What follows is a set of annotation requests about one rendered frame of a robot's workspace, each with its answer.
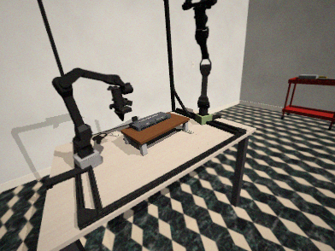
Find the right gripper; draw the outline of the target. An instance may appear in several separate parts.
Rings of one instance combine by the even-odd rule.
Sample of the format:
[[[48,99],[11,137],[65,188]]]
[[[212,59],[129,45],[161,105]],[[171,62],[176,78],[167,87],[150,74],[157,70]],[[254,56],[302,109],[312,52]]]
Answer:
[[[117,112],[116,114],[118,115],[118,117],[120,118],[121,121],[124,121],[124,116],[125,116],[126,113],[132,112],[132,108],[130,108],[128,106],[124,107],[123,100],[124,100],[124,97],[122,97],[122,96],[121,97],[113,97],[112,101],[114,101],[114,103],[109,105],[109,109],[114,108],[115,109],[114,112],[115,113]]]

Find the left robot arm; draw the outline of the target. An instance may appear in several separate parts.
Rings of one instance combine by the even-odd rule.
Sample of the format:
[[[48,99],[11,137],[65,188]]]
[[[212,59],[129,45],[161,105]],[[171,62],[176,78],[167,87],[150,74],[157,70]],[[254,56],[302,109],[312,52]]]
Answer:
[[[195,39],[197,41],[197,44],[200,45],[201,53],[202,53],[202,60],[208,59],[209,54],[206,53],[206,43],[209,36],[209,27],[206,26],[206,23],[208,21],[208,16],[205,15],[204,19],[201,20],[195,20],[196,22],[196,32],[195,32]],[[205,31],[203,31],[205,30]],[[207,31],[206,31],[207,30]],[[209,59],[208,59],[209,60]],[[211,62],[209,60],[209,64],[204,64],[201,66],[200,62],[200,73],[202,75],[202,89],[201,89],[201,96],[198,98],[197,101],[197,107],[199,108],[199,114],[209,115],[208,114],[208,108],[210,108],[209,99],[207,97],[207,85],[208,85],[208,76],[210,74],[211,70]],[[207,84],[206,84],[207,82]]]

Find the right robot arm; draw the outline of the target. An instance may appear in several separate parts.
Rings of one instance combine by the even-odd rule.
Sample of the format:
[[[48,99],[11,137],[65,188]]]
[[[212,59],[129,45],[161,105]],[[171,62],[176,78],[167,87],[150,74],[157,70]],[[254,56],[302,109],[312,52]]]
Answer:
[[[99,81],[103,81],[106,84],[117,85],[113,87],[109,86],[107,89],[111,90],[112,97],[121,97],[122,94],[126,95],[133,93],[133,88],[130,85],[130,83],[124,83],[120,79],[120,76],[117,74],[96,73],[85,69],[81,69],[79,67],[74,68],[70,72],[62,75],[61,77],[53,78],[52,85],[54,86],[58,94],[62,97],[67,107],[67,110],[70,114],[70,117],[74,123],[75,137],[73,138],[73,142],[77,143],[78,145],[78,146],[75,145],[75,148],[77,150],[77,156],[80,157],[81,159],[84,159],[86,156],[93,154],[94,151],[91,145],[91,137],[93,131],[91,130],[90,125],[84,123],[81,114],[79,112],[79,109],[77,107],[77,104],[73,98],[72,84],[80,77],[95,80],[101,79]]]

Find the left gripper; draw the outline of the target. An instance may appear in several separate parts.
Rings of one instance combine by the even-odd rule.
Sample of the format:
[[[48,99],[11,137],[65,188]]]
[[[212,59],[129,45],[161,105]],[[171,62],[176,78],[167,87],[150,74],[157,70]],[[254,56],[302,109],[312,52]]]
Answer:
[[[192,0],[185,0],[184,4],[182,5],[183,10],[188,10],[191,9],[192,7],[195,13],[194,19],[195,20],[201,20],[205,18],[205,11],[204,11],[204,6],[214,6],[217,3],[217,0],[207,0],[207,1],[202,1],[202,2],[197,2],[197,3],[192,3]],[[199,5],[196,5],[199,4]],[[202,7],[199,7],[201,6]]]

